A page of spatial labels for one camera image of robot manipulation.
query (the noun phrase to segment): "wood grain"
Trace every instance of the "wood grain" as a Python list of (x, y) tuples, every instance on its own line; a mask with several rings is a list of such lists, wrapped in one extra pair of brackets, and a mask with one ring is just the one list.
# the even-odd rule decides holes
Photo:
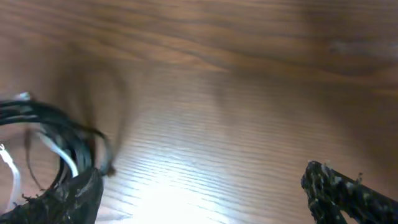
[(309, 159), (398, 198), (397, 10), (5, 0), (0, 95), (31, 91), (111, 137), (98, 223), (312, 223)]

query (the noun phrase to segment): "cable bundle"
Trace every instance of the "cable bundle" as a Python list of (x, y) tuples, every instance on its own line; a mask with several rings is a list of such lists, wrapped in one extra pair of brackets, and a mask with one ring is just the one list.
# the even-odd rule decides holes
[(98, 136), (104, 141), (106, 156), (100, 171), (103, 175), (108, 173), (112, 152), (106, 136), (72, 121), (62, 110), (34, 100), (0, 101), (0, 125), (15, 123), (40, 124), (34, 133), (60, 156), (58, 174), (48, 190), (95, 166), (93, 139), (90, 136)]

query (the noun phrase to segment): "white wire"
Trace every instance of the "white wire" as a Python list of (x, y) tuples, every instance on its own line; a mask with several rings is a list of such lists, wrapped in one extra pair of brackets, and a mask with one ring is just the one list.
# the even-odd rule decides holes
[(13, 179), (13, 185), (12, 185), (12, 191), (11, 191), (11, 196), (10, 200), (8, 202), (6, 212), (12, 210), (14, 203), (17, 201), (18, 195), (20, 194), (21, 191), (21, 175), (18, 171), (18, 168), (15, 166), (14, 161), (12, 160), (12, 157), (10, 154), (7, 152), (6, 147), (3, 144), (0, 144), (0, 156), (2, 157), (3, 161), (8, 164), (12, 171), (12, 175), (14, 176)]
[(47, 147), (50, 148), (51, 151), (57, 153), (69, 166), (69, 169), (72, 172), (72, 177), (76, 177), (79, 175), (79, 172), (77, 170), (77, 166), (75, 162), (71, 159), (71, 157), (62, 149), (60, 149), (55, 142), (53, 142), (49, 137), (42, 133), (37, 133), (39, 138), (43, 141)]

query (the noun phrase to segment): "black wire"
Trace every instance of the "black wire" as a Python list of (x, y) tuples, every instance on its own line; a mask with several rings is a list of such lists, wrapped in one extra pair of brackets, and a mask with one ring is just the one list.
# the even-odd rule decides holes
[[(105, 161), (100, 170), (103, 175), (108, 173), (112, 161), (112, 152), (107, 137), (96, 129), (72, 121), (62, 110), (33, 100), (0, 101), (0, 126), (16, 123), (41, 124), (43, 130), (40, 132), (55, 142), (60, 149), (71, 155), (79, 173), (94, 166), (95, 158), (90, 150), (88, 136), (100, 137), (104, 141), (106, 149)], [(28, 162), (28, 168), (33, 180), (41, 188), (30, 168), (30, 162)], [(60, 158), (58, 173), (49, 189), (66, 182), (71, 177), (70, 171), (65, 167), (65, 162)]]

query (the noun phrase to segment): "wooden surface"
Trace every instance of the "wooden surface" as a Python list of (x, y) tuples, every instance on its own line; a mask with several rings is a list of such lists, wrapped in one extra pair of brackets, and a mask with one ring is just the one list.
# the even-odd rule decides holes
[[(398, 199), (397, 10), (3, 0), (0, 95), (31, 91), (110, 136), (117, 173), (98, 223), (313, 223), (300, 187), (309, 159)], [(47, 155), (32, 157), (44, 184), (57, 163)]]

